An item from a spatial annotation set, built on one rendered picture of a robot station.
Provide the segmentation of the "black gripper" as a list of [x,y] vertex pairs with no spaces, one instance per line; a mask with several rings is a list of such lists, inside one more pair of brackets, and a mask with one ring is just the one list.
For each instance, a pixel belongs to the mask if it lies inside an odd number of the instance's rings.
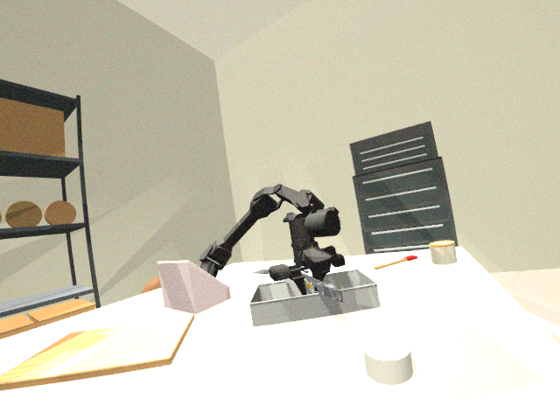
[[[279,264],[275,266],[270,266],[269,277],[273,281],[280,281],[289,278],[295,282],[295,284],[301,291],[302,295],[307,295],[306,287],[305,287],[305,276],[302,275],[301,270],[308,270],[309,268],[306,265],[304,267],[299,265],[298,254],[299,254],[300,246],[305,245],[307,249],[311,248],[312,243],[315,242],[315,239],[314,237],[311,237],[311,238],[306,238],[301,240],[291,240],[291,242],[292,242],[291,247],[293,248],[293,253],[294,253],[293,260],[296,265],[287,266],[285,264]],[[337,254],[336,261],[331,262],[331,265],[335,268],[340,266],[345,266],[346,265],[345,257],[342,254],[338,254],[338,253],[336,254]],[[322,271],[319,274],[312,273],[312,276],[313,278],[323,283],[325,275],[329,272],[330,270]]]

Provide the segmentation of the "grey spatula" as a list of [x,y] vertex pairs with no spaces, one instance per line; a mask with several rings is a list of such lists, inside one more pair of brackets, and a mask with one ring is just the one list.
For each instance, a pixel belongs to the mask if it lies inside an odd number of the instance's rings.
[[[305,273],[309,273],[309,270],[302,270],[302,271],[305,272]],[[259,270],[256,270],[256,271],[254,271],[254,272],[251,272],[251,273],[256,273],[256,274],[269,274],[269,269],[259,269]]]

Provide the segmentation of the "red brush with wooden handle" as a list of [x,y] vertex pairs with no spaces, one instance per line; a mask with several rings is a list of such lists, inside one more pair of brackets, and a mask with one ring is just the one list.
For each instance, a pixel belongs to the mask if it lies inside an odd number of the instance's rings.
[[385,264],[382,264],[382,265],[379,265],[379,266],[375,266],[374,269],[378,270],[378,269],[385,268],[385,267],[388,267],[388,266],[391,266],[391,265],[394,265],[394,264],[403,263],[403,262],[414,260],[414,259],[417,259],[417,255],[416,256],[410,255],[410,256],[404,257],[402,260],[398,260],[398,261],[394,261],[394,262],[385,263]]

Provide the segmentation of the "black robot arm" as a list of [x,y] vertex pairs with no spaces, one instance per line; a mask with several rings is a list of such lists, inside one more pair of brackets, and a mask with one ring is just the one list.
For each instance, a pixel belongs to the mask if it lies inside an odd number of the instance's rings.
[[[275,194],[281,200],[276,202],[270,197]],[[264,187],[257,192],[250,201],[249,210],[235,224],[223,239],[210,244],[200,256],[200,268],[217,277],[218,270],[222,271],[232,256],[232,247],[249,231],[261,218],[265,218],[287,201],[301,213],[287,213],[283,222],[289,222],[292,240],[301,240],[311,237],[336,236],[340,232],[340,219],[335,206],[324,209],[325,204],[310,190],[293,190],[283,184]],[[317,244],[316,244],[317,243]],[[216,261],[217,263],[207,259]],[[300,266],[307,266],[313,274],[329,270],[331,263],[337,258],[333,246],[320,248],[317,241],[311,248],[300,246],[298,262]]]

